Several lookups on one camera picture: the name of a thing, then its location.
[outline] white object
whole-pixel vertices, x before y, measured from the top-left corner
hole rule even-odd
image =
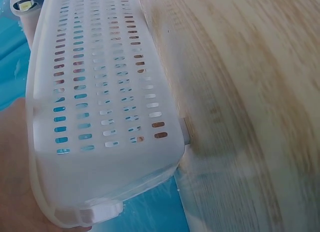
[[[45,0],[26,104],[32,189],[60,227],[117,216],[185,150],[139,0]]]

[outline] wood grain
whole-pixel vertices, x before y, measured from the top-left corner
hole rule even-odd
[[[190,229],[320,231],[320,0],[141,4],[190,131]]]

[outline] blue surface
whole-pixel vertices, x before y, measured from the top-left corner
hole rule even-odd
[[[0,18],[0,110],[24,97],[30,51],[17,21]],[[93,232],[188,232],[177,186],[167,182],[124,203],[123,213]]]

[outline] slotted hole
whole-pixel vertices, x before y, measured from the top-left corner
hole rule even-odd
[[[103,70],[103,69],[105,69],[106,67],[105,66],[99,66],[99,67],[94,67],[93,69],[95,70],[95,71],[100,71],[100,70]]]
[[[116,135],[117,131],[115,129],[113,129],[113,130],[104,131],[102,134],[104,136],[112,136],[112,135]]]
[[[84,54],[76,54],[73,56],[73,58],[83,58],[84,56]]]
[[[65,53],[65,51],[55,52],[54,54],[55,54],[55,55],[60,55],[60,54],[63,54],[63,53]]]
[[[64,57],[62,57],[62,58],[56,58],[54,61],[55,62],[60,62],[60,61],[63,61],[65,58]]]
[[[56,103],[63,102],[64,100],[66,100],[65,97],[58,98],[58,99],[56,100]]]
[[[74,73],[83,73],[85,71],[84,68],[74,69]]]
[[[59,65],[55,65],[53,68],[54,69],[59,69],[59,68],[64,68],[65,65],[64,64],[59,64]]]
[[[82,89],[85,89],[87,86],[86,85],[78,85],[78,86],[75,86],[74,89],[75,90],[82,90]]]
[[[154,112],[154,113],[150,113],[149,117],[156,118],[156,117],[160,117],[161,115],[162,115],[162,112]]]
[[[125,68],[127,65],[125,63],[116,64],[115,68]]]
[[[55,117],[53,119],[54,122],[58,123],[58,122],[63,122],[66,120],[66,117],[65,116],[61,116],[61,117]]]
[[[67,130],[67,127],[63,126],[63,127],[57,127],[54,129],[54,131],[56,133],[60,133],[60,132],[65,132]]]
[[[128,116],[128,117],[125,118],[125,120],[129,121],[129,122],[137,121],[137,120],[139,120],[139,117],[138,117],[138,115]]]
[[[147,108],[156,108],[159,106],[159,103],[148,103],[146,105]]]
[[[77,94],[77,95],[74,96],[75,99],[86,98],[86,97],[87,97],[86,93]]]
[[[95,86],[96,87],[105,87],[108,85],[108,82],[102,82],[102,83],[96,83]]]
[[[70,149],[68,148],[60,148],[56,150],[56,153],[59,155],[70,153]]]
[[[84,129],[84,128],[90,128],[91,124],[90,123],[82,123],[82,124],[78,124],[78,129]]]
[[[94,149],[95,149],[94,145],[87,145],[87,146],[81,147],[82,151],[90,151],[90,150],[94,150]]]
[[[78,136],[79,140],[85,140],[85,139],[90,139],[92,138],[92,134],[91,133],[87,133],[87,134],[81,134]]]
[[[94,78],[96,79],[100,79],[100,78],[106,78],[107,77],[107,74],[106,73],[102,73],[102,74],[97,74],[94,76]]]
[[[55,48],[64,48],[64,47],[65,47],[65,44],[61,44],[61,45],[56,46]]]
[[[83,44],[84,42],[83,41],[79,41],[79,42],[74,42],[73,45],[80,45],[80,44]]]
[[[63,93],[65,91],[64,88],[58,88],[58,89],[54,89],[53,93],[57,94],[57,93]]]
[[[130,82],[130,79],[118,80],[118,84],[127,84]]]
[[[76,77],[76,78],[74,78],[73,80],[75,81],[75,82],[79,82],[79,81],[84,81],[86,79],[86,77]]]
[[[84,63],[85,63],[84,61],[78,61],[78,62],[74,62],[73,65],[77,66],[77,65],[82,65]]]
[[[115,121],[113,119],[103,120],[101,121],[101,125],[111,125],[114,124]]]
[[[155,138],[165,138],[168,136],[168,133],[166,133],[166,132],[156,133],[154,136],[155,136]]]
[[[55,85],[65,83],[64,79],[56,80],[53,82]]]
[[[134,111],[137,107],[136,106],[132,106],[132,107],[124,107],[123,110],[125,112],[129,112],[129,111]]]
[[[57,73],[54,73],[53,76],[58,77],[58,76],[62,76],[63,74],[65,74],[65,73],[64,72],[57,72]]]
[[[106,142],[105,143],[105,146],[107,148],[112,148],[112,147],[116,147],[119,145],[119,142],[118,141],[110,141],[110,142]]]
[[[96,93],[97,95],[108,95],[109,94],[109,90],[105,90],[105,91],[100,91]]]
[[[73,51],[74,52],[78,52],[78,51],[82,51],[84,48],[75,48]]]
[[[133,137],[130,139],[131,143],[139,143],[139,142],[143,142],[145,140],[145,138],[143,136],[138,136],[138,137]]]
[[[79,113],[76,115],[77,119],[88,118],[88,117],[89,117],[89,113]]]
[[[164,127],[165,122],[156,122],[152,124],[152,128],[160,128],[160,127]]]
[[[154,93],[149,93],[149,94],[146,94],[144,97],[147,99],[150,99],[150,98],[155,98],[156,95]]]
[[[128,132],[136,132],[136,131],[140,131],[141,130],[141,126],[137,126],[137,127],[133,127],[128,129]]]
[[[88,103],[79,103],[76,104],[75,108],[81,109],[81,108],[86,108],[88,106]]]

